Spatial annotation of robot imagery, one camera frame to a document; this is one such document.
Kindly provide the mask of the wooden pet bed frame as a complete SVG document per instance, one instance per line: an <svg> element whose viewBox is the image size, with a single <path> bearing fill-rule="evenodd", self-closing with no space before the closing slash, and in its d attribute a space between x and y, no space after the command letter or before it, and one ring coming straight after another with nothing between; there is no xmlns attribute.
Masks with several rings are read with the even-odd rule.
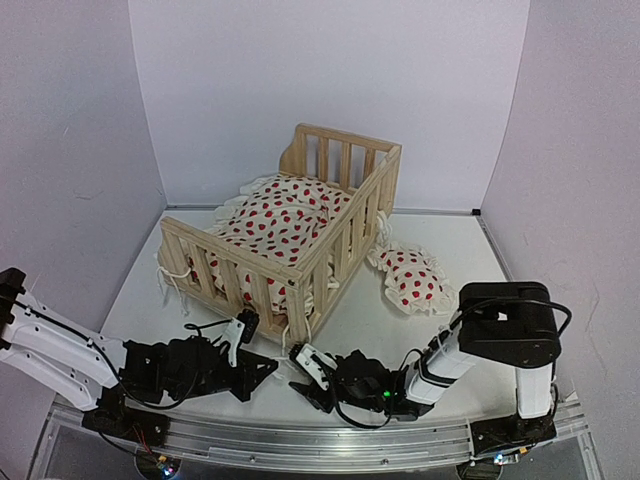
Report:
<svg viewBox="0 0 640 480"><path fill-rule="evenodd" d="M280 344L322 327L394 206L400 144L299 124L279 173L220 211L205 231L171 216L160 222L156 274L180 299L260 318Z"/></svg>

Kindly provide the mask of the strawberry print ruffled mattress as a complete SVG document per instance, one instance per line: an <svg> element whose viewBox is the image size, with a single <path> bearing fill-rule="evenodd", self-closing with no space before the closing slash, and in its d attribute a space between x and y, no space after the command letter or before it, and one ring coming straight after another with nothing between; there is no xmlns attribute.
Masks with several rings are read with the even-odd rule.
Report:
<svg viewBox="0 0 640 480"><path fill-rule="evenodd" d="M217 208L213 225L205 233L260 258L295 267L353 197L320 180L280 174L261 177L241 187L240 195ZM187 278L199 285L200 277L209 277L214 287L225 293L221 260L206 249L205 259L209 273L201 274L195 260L187 255L191 268ZM253 274L247 267L234 265L242 299L255 306ZM267 285L273 315L286 314L285 285L271 277L267 278Z"/></svg>

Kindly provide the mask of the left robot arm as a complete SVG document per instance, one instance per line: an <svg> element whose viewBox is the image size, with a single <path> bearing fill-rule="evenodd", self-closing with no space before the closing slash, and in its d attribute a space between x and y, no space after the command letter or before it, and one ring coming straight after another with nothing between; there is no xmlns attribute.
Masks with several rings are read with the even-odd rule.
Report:
<svg viewBox="0 0 640 480"><path fill-rule="evenodd" d="M278 368L276 360L245 350L258 315L243 310L208 325L186 324L186 338L144 344L110 338L70 321L38 301L26 275L11 267L1 273L1 360L65 397L77 409L93 411L114 437L134 428L134 415L113 393L153 410L173 409L191 398L230 392L241 402Z"/></svg>

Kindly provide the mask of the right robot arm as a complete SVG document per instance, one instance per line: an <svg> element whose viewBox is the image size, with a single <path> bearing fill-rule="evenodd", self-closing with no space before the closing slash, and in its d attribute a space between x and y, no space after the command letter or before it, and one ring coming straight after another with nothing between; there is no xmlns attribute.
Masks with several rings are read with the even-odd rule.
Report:
<svg viewBox="0 0 640 480"><path fill-rule="evenodd" d="M503 433L524 443L554 410L552 383L561 336L571 310L551 300L539 282L469 283L449 324L422 349L390 370L354 350L348 356L323 353L309 343L295 345L289 359L309 383L290 383L315 409L335 412L346 423L365 425L343 410L349 405L382 414L386 420L415 421L480 361L514 368L516 411Z"/></svg>

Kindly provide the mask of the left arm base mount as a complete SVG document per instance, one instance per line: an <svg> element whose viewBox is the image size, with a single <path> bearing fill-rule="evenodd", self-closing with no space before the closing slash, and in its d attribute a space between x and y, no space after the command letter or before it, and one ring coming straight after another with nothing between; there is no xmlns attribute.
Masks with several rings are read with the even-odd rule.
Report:
<svg viewBox="0 0 640 480"><path fill-rule="evenodd" d="M170 426L168 416L134 409L125 404L123 397L104 395L97 407L83 415L85 429L122 440L137 441L148 447L161 447Z"/></svg>

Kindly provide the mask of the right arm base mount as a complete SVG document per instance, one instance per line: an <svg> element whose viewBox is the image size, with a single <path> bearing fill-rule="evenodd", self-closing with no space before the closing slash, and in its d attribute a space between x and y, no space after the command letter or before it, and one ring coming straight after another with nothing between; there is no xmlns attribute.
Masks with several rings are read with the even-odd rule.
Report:
<svg viewBox="0 0 640 480"><path fill-rule="evenodd" d="M519 453L553 440L556 428L551 414L522 419L518 414L474 421L471 430L471 458L484 460L497 455Z"/></svg>

